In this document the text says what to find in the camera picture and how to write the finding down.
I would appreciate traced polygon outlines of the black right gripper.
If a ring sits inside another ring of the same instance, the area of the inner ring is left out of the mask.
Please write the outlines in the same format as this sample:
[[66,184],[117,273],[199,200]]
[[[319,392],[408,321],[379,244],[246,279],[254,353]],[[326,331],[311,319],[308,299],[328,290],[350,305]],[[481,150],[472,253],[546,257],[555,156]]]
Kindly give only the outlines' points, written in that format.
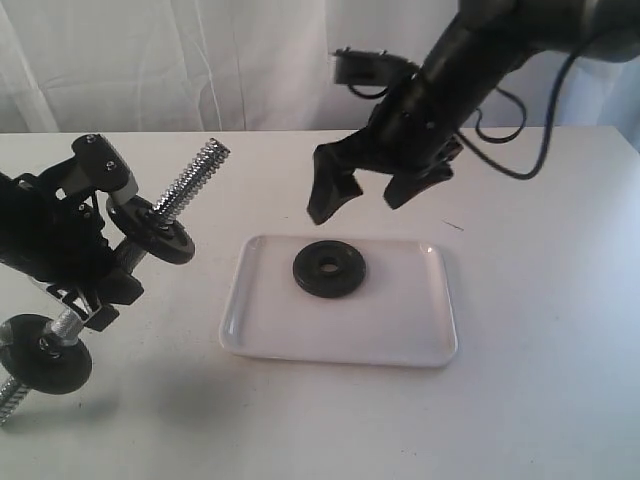
[[394,175],[383,194],[391,209],[451,180],[450,164],[434,165],[436,157],[480,105],[480,82],[463,74],[359,70],[346,74],[344,84],[357,96],[363,87],[381,91],[364,127],[314,150],[307,213],[315,225],[363,195],[356,170]]

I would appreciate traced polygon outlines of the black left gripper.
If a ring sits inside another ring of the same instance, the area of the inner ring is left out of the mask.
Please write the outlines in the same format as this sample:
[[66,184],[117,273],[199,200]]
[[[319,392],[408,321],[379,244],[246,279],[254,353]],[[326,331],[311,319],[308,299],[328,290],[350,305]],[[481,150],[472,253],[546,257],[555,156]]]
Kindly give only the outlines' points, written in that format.
[[[143,294],[124,271],[103,236],[97,205],[101,188],[49,169],[38,176],[1,176],[1,263],[32,279],[84,297],[84,327],[104,331],[119,316],[114,305],[131,305]],[[106,211],[115,225],[128,225],[130,200],[109,195]]]

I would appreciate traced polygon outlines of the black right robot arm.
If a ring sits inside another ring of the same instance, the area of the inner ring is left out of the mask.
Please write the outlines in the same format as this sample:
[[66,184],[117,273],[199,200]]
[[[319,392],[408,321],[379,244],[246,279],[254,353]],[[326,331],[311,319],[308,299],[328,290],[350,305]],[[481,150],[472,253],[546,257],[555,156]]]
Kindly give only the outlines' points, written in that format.
[[354,94],[376,87],[376,104],[363,128],[315,149],[311,220],[323,224],[361,195],[359,170],[389,176],[384,199],[392,209],[449,181],[452,161],[470,145],[462,125],[506,76],[545,51],[566,57],[551,90],[556,104],[577,59],[622,63],[638,56],[638,3],[462,1],[420,64],[337,50],[335,82]]

